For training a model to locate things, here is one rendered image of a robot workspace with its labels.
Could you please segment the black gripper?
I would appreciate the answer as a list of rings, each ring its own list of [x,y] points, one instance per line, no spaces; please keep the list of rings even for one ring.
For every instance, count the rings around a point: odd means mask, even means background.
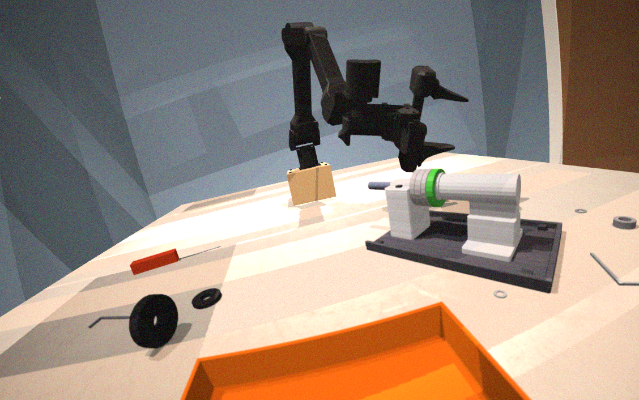
[[[397,112],[398,109],[403,107],[413,107],[420,112],[423,108],[424,98],[431,96],[434,100],[445,99],[451,101],[468,102],[469,99],[461,96],[453,91],[443,88],[439,85],[439,80],[436,78],[436,72],[429,68],[429,66],[415,66],[412,69],[410,90],[414,94],[412,105],[388,105],[387,103],[377,104],[378,117],[377,117],[377,132],[376,136],[382,136],[384,138],[385,133],[389,133],[391,130],[391,123],[386,123],[386,115]],[[399,150],[399,162],[401,169],[406,173],[413,173],[416,167],[421,167],[421,162],[425,161],[428,157],[438,155],[446,151],[455,149],[453,145],[443,142],[424,142],[424,149],[421,153],[403,154]]]

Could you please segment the green disc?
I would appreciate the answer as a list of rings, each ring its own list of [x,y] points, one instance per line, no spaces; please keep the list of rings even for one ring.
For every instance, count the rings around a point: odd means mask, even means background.
[[[443,206],[446,201],[445,199],[437,200],[437,197],[435,195],[434,186],[437,179],[437,175],[439,173],[446,173],[446,172],[444,171],[444,169],[434,168],[432,169],[432,171],[430,171],[427,177],[427,185],[426,185],[427,200],[428,200],[428,203],[434,208]]]

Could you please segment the black rubber washer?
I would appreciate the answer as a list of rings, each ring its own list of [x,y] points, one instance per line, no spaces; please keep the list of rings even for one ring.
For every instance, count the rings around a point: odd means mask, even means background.
[[[207,297],[208,299],[204,300]],[[193,302],[191,303],[193,304],[193,307],[195,307],[196,309],[204,309],[204,308],[206,309],[207,307],[214,305],[220,299],[221,299],[220,290],[217,288],[210,288],[210,289],[202,291],[201,293],[198,293],[198,295],[195,295],[193,298]]]

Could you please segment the black disc with centre hole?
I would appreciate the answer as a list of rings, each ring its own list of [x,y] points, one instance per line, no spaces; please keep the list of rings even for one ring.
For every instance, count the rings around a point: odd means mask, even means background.
[[[129,332],[138,346],[161,348],[173,337],[177,323],[178,311],[173,299],[164,294],[150,294],[132,309]]]

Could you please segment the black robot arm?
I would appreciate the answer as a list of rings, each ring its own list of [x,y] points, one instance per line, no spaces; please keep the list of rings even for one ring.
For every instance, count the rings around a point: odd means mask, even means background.
[[[299,170],[321,165],[314,148],[320,145],[320,130],[312,116],[310,60],[322,88],[323,118],[333,126],[342,124],[338,137],[349,146],[350,135],[376,135],[378,106],[367,103],[378,98],[381,61],[348,59],[344,81],[325,27],[287,22],[281,35],[292,59],[295,114],[290,123],[289,147],[297,152]],[[385,121],[391,123],[391,131],[384,134],[384,140],[394,142],[403,154],[421,153],[427,126],[420,122],[419,115],[413,107],[387,114]],[[296,148],[309,142],[313,144]]]

